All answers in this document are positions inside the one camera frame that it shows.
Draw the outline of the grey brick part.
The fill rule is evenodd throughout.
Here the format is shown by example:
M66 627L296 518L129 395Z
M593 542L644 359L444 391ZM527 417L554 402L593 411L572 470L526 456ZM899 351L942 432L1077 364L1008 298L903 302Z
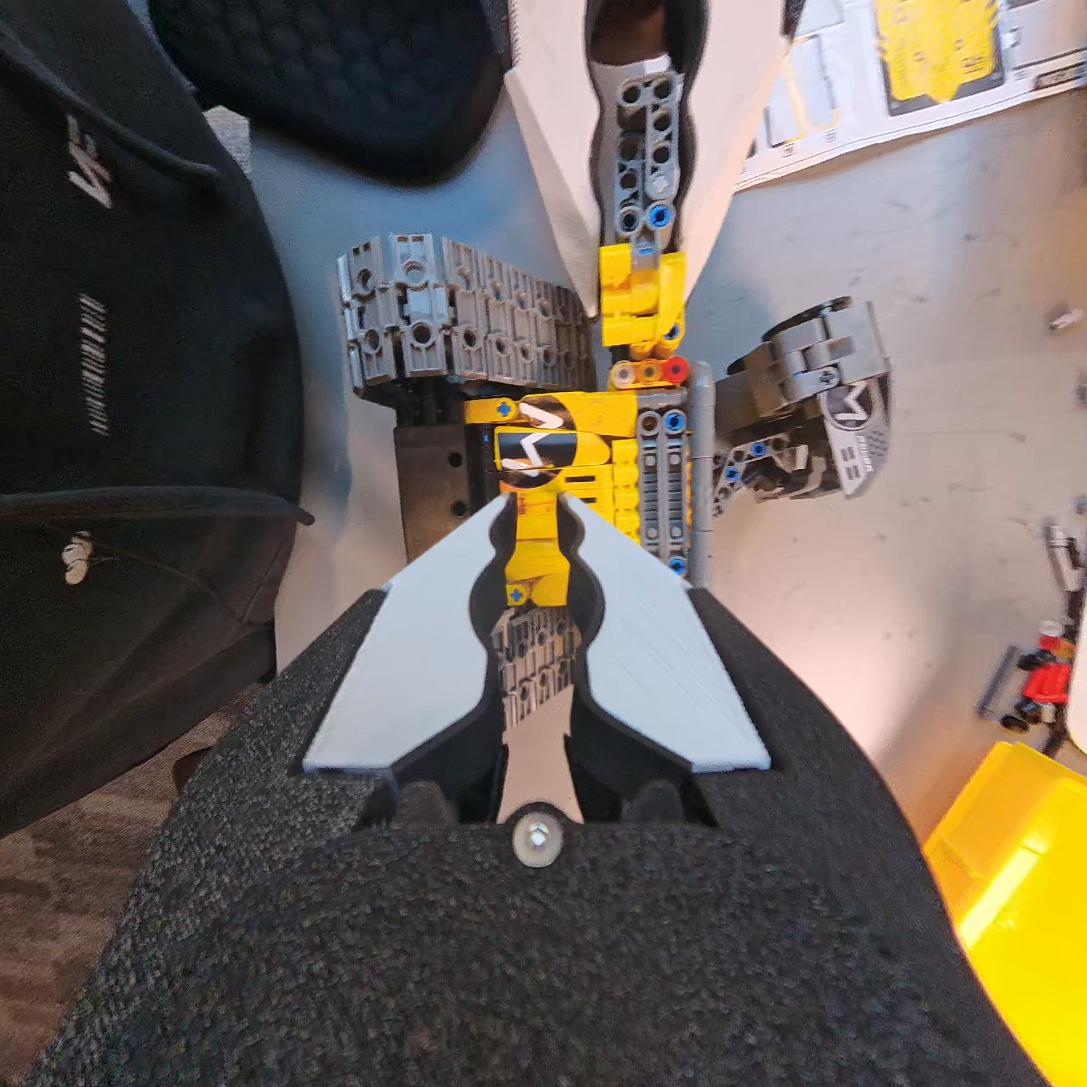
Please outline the grey brick part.
M1085 587L1086 560L1077 538L1053 520L1042 524L1042 539L1053 579L1065 594L1080 592Z

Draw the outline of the yellow plastic bin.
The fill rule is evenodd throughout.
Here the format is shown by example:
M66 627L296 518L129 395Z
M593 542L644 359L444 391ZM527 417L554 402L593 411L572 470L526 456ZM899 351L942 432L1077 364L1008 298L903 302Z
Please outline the yellow plastic bin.
M923 852L1009 1028L1053 1085L1084 1086L1085 777L995 744Z

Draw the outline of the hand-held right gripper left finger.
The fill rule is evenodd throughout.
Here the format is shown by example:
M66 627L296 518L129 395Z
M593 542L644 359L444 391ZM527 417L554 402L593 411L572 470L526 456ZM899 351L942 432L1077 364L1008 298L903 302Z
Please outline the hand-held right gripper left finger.
M508 751L501 659L510 496L501 495L383 587L303 752L303 774L373 778L399 801L429 780L464 822L496 823Z

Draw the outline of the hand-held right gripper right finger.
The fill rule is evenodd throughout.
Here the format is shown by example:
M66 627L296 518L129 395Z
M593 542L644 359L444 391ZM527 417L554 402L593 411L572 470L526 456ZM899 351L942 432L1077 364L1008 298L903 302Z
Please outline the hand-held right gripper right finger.
M769 748L690 586L584 500L559 498L579 635L564 741L580 817L619 822L657 794L666 819L713 822L701 778L771 769Z

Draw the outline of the red black brick figure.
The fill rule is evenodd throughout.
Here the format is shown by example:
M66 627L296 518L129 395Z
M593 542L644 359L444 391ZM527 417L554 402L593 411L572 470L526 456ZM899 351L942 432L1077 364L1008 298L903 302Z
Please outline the red black brick figure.
M1030 649L1009 645L976 704L978 719L997 721L1020 736L1040 727L1040 752L1055 759L1069 742L1069 691L1076 641L1067 625L1047 619Z

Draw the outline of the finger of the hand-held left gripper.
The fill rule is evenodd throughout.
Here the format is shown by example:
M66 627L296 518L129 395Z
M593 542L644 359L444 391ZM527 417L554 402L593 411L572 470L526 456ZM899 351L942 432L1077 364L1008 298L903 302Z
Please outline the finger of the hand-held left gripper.
M684 75L675 246L694 291L741 179L763 109L794 43L802 1L677 2Z
M585 1L511 1L507 91L573 288L599 292L601 211L594 190L600 103Z

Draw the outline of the printed sticker sheet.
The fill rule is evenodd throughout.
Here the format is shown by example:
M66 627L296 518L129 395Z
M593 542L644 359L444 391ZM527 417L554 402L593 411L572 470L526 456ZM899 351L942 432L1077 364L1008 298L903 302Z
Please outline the printed sticker sheet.
M737 191L1085 86L1084 1L810 1Z

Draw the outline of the yellow grey brick toy excavator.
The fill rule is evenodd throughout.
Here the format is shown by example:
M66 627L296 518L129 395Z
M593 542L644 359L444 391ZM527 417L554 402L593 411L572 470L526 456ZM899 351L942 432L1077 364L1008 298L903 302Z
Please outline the yellow grey brick toy excavator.
M684 78L659 58L607 71L605 89L605 382L566 287L430 234L375 236L337 261L352 388L396 415L407 558L515 496L493 632L507 729L573 682L559 495L704 585L712 521L734 495L853 498L888 454L890 363L867 302L837 298L780 322L713 388L712 372L680 357Z

